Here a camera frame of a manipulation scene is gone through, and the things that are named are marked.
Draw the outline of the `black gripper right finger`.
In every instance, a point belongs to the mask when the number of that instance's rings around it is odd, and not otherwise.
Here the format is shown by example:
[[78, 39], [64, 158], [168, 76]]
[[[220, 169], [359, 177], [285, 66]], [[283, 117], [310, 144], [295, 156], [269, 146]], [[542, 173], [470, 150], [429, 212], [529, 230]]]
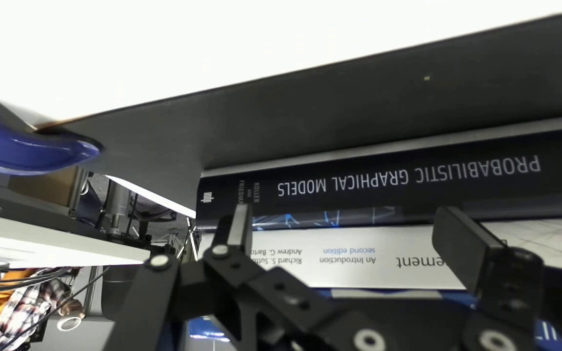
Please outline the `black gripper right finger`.
[[486, 263], [503, 241], [456, 206], [439, 206], [431, 243], [462, 286], [476, 298], [484, 290]]

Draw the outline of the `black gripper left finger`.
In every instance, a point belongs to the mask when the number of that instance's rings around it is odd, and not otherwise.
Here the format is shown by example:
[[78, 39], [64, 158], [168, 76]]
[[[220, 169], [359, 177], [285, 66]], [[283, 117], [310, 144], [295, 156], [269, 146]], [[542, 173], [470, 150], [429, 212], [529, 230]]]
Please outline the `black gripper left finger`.
[[226, 253], [230, 247], [238, 247], [246, 255], [252, 253], [252, 206], [246, 202], [218, 220], [211, 249]]

